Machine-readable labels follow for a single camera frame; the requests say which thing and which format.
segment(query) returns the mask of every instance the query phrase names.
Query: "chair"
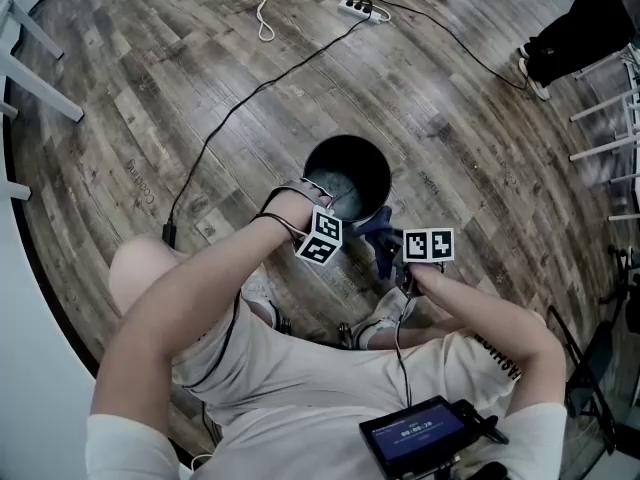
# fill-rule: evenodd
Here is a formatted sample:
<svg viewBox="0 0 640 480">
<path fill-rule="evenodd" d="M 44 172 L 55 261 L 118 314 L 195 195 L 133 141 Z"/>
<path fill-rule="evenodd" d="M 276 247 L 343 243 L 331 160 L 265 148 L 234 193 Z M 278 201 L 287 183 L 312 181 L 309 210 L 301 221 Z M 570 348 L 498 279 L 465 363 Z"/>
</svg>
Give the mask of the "chair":
<svg viewBox="0 0 640 480">
<path fill-rule="evenodd" d="M 618 149 L 624 146 L 628 146 L 631 144 L 635 144 L 640 140 L 640 126 L 638 120 L 636 119 L 635 112 L 640 110 L 640 100 L 638 99 L 640 95 L 640 86 L 638 86 L 638 72 L 640 71 L 640 54 L 636 50 L 636 48 L 629 44 L 622 51 L 618 53 L 614 53 L 613 55 L 603 59 L 592 66 L 589 66 L 584 71 L 575 76 L 576 80 L 583 78 L 588 73 L 593 70 L 602 67 L 605 64 L 608 64 L 614 60 L 622 60 L 623 64 L 626 66 L 629 73 L 629 81 L 631 84 L 631 89 L 628 91 L 619 94 L 618 96 L 614 96 L 602 103 L 598 103 L 587 110 L 574 114 L 569 118 L 571 122 L 578 121 L 583 119 L 586 116 L 589 116 L 595 112 L 608 108 L 615 104 L 620 104 L 622 107 L 622 112 L 624 116 L 625 122 L 625 132 L 621 134 L 614 133 L 614 140 L 609 142 L 608 144 L 604 144 L 602 146 L 597 146 L 595 148 L 588 149 L 586 151 L 582 151 L 580 153 L 575 153 L 569 157 L 571 162 L 575 162 L 581 158 L 585 158 L 592 155 L 597 155 L 599 153 L 604 153 L 605 151 L 612 151 L 614 149 Z M 632 177 L 636 177 L 635 174 L 630 175 L 629 177 L 624 177 L 623 179 L 631 179 Z"/>
<path fill-rule="evenodd" d="M 56 59 L 62 57 L 63 51 L 44 30 L 29 17 L 16 0 L 3 0 L 2 3 L 0 3 L 0 32 L 4 29 L 4 24 L 9 16 L 31 33 Z M 11 55 L 10 51 L 2 47 L 0 47 L 0 74 L 11 78 L 11 80 L 21 85 L 34 96 L 37 96 L 75 122 L 82 119 L 84 112 L 78 105 L 47 84 L 33 71 L 26 68 Z M 4 102 L 0 104 L 0 112 L 10 119 L 15 119 L 18 115 L 17 109 Z"/>
<path fill-rule="evenodd" d="M 611 455 L 616 449 L 616 422 L 599 386 L 613 356 L 611 322 L 598 325 L 582 354 L 560 314 L 553 306 L 549 306 L 549 312 L 560 324 L 567 341 L 565 348 L 576 367 L 565 390 L 565 405 L 569 417 L 595 417 L 604 436 L 607 452 Z"/>
<path fill-rule="evenodd" d="M 562 329 L 566 340 L 565 348 L 575 365 L 565 391 L 565 405 L 569 416 L 596 418 L 604 436 L 605 448 L 610 455 L 618 450 L 627 455 L 637 456 L 637 450 L 634 453 L 630 450 L 637 448 L 638 431 L 633 431 L 615 421 L 599 384 L 613 358 L 613 329 L 621 311 L 625 308 L 625 303 L 627 327 L 631 332 L 640 333 L 637 306 L 637 301 L 640 300 L 640 287 L 637 285 L 640 276 L 637 274 L 633 276 L 636 284 L 629 283 L 631 271 L 639 265 L 633 261 L 633 250 L 627 253 L 610 245 L 608 253 L 616 258 L 618 279 L 612 293 L 608 297 L 601 298 L 600 304 L 608 304 L 616 300 L 616 308 L 611 321 L 598 324 L 584 354 L 558 311 L 553 306 L 549 306 L 549 312 Z"/>
<path fill-rule="evenodd" d="M 14 183 L 13 181 L 0 179 L 0 197 L 11 197 L 13 199 L 28 201 L 31 197 L 31 189 L 24 185 Z"/>
</svg>

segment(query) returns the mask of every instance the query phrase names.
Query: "black chair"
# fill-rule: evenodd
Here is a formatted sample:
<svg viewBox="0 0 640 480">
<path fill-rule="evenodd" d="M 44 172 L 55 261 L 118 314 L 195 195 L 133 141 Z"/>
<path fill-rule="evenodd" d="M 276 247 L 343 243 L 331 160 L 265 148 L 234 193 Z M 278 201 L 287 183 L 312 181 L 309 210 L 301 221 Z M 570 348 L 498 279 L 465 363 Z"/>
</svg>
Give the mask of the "black chair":
<svg viewBox="0 0 640 480">
<path fill-rule="evenodd" d="M 613 357 L 613 326 L 611 322 L 599 324 L 587 349 L 582 354 L 556 308 L 549 306 L 549 312 L 558 321 L 564 333 L 567 342 L 565 348 L 576 367 L 567 382 L 565 391 L 565 405 L 569 417 L 596 418 L 604 436 L 607 452 L 612 454 L 616 449 L 616 422 L 599 384 Z"/>
<path fill-rule="evenodd" d="M 632 261 L 633 251 L 627 254 L 624 250 L 618 250 L 609 246 L 608 252 L 615 256 L 618 270 L 616 286 L 608 297 L 600 299 L 600 304 L 608 304 L 616 300 L 616 308 L 611 321 L 601 322 L 596 328 L 591 341 L 587 345 L 584 354 L 572 336 L 564 320 L 553 307 L 549 312 L 558 321 L 564 334 L 565 348 L 575 365 L 575 371 L 567 382 L 565 392 L 565 404 L 571 418 L 578 416 L 591 416 L 597 419 L 600 430 L 604 436 L 606 450 L 612 454 L 619 449 L 624 453 L 628 444 L 629 427 L 619 425 L 613 418 L 613 414 L 600 389 L 600 381 L 611 364 L 613 358 L 613 329 L 620 316 L 620 312 L 626 307 L 626 322 L 630 332 L 640 333 L 640 276 L 633 276 L 635 284 L 629 283 L 631 270 L 638 268 Z"/>
</svg>

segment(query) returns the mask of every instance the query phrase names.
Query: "wooden floor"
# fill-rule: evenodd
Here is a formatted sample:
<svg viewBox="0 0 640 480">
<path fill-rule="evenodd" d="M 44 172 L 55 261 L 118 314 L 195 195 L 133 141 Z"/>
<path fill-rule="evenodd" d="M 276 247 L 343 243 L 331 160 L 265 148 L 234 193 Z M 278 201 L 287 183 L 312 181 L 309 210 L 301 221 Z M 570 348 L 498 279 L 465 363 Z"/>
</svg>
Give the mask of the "wooden floor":
<svg viewBox="0 0 640 480">
<path fill-rule="evenodd" d="M 522 83 L 515 48 L 570 0 L 394 0 L 449 24 L 480 58 Z M 262 43 L 259 0 L 45 0 L 36 19 L 64 49 L 58 62 L 27 39 L 17 56 L 82 106 L 78 125 L 19 89 L 12 137 L 25 212 L 39 256 L 73 325 L 97 359 L 119 320 L 107 288 L 117 247 L 160 236 L 173 196 L 207 134 L 261 81 L 287 69 L 356 19 L 336 0 L 271 0 L 277 37 Z M 195 252 L 248 222 L 271 188 L 298 177 L 321 140 L 350 133 L 374 142 L 393 172 L 398 227 L 451 226 L 448 275 L 547 316 L 554 304 L 582 345 L 612 286 L 609 243 L 637 243 L 635 223 L 608 224 L 611 201 L 632 211 L 629 186 L 597 184 L 621 158 L 571 164 L 609 140 L 615 116 L 568 117 L 616 89 L 619 73 L 551 88 L 542 103 L 500 83 L 426 19 L 392 10 L 262 92 L 211 141 L 177 212 L 178 248 Z M 388 285 L 362 243 L 331 268 L 290 250 L 267 269 L 296 334 L 335 340 L 336 325 L 367 316 Z M 606 391 L 623 415 L 638 343 L 620 331 Z M 193 454 L 209 446 L 199 404 L 176 389 L 172 437 Z M 602 444 L 570 422 L 564 478 L 579 478 Z"/>
</svg>

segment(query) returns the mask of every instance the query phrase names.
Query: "power strip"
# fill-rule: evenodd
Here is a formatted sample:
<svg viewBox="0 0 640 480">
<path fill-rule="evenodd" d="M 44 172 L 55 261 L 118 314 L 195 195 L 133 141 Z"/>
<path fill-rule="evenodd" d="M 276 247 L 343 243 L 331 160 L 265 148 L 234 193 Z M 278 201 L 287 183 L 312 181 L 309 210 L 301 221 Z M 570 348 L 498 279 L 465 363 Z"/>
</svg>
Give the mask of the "power strip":
<svg viewBox="0 0 640 480">
<path fill-rule="evenodd" d="M 346 12 L 348 14 L 353 14 L 354 16 L 357 16 L 361 20 L 369 16 L 369 13 L 364 10 L 364 6 L 359 2 L 355 2 L 349 5 L 348 0 L 341 0 L 340 3 L 338 4 L 338 10 L 342 12 Z M 373 23 L 378 24 L 380 23 L 381 17 L 382 15 L 379 12 L 371 11 L 371 17 L 369 18 L 368 21 L 372 21 Z"/>
</svg>

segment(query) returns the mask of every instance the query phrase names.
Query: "person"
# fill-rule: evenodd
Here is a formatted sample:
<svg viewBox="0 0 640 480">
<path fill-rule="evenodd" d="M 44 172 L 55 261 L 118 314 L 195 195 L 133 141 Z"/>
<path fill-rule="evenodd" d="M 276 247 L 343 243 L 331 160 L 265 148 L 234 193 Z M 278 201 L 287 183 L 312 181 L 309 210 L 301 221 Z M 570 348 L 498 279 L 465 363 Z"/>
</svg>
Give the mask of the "person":
<svg viewBox="0 0 640 480">
<path fill-rule="evenodd" d="M 305 229 L 312 209 L 306 197 L 283 190 L 265 211 Z M 278 333 L 266 325 L 274 320 L 268 284 L 252 273 L 289 239 L 281 222 L 264 217 L 193 257 L 150 238 L 118 250 L 110 289 L 124 316 L 100 365 L 88 419 L 91 480 L 178 478 L 167 439 L 172 376 L 223 427 L 196 479 L 381 478 L 358 423 L 406 406 L 389 350 L 406 299 L 397 289 L 383 298 L 356 330 L 362 350 Z M 457 474 L 467 478 L 498 461 L 512 480 L 557 478 L 566 420 L 560 343 L 530 311 L 429 266 L 412 272 L 422 293 L 473 329 L 447 320 L 441 328 L 401 330 L 414 403 L 442 395 L 506 415 L 498 428 L 510 444 L 478 441 Z"/>
<path fill-rule="evenodd" d="M 520 46 L 520 71 L 542 100 L 560 77 L 622 50 L 640 26 L 640 0 L 575 0 L 567 14 Z"/>
</svg>

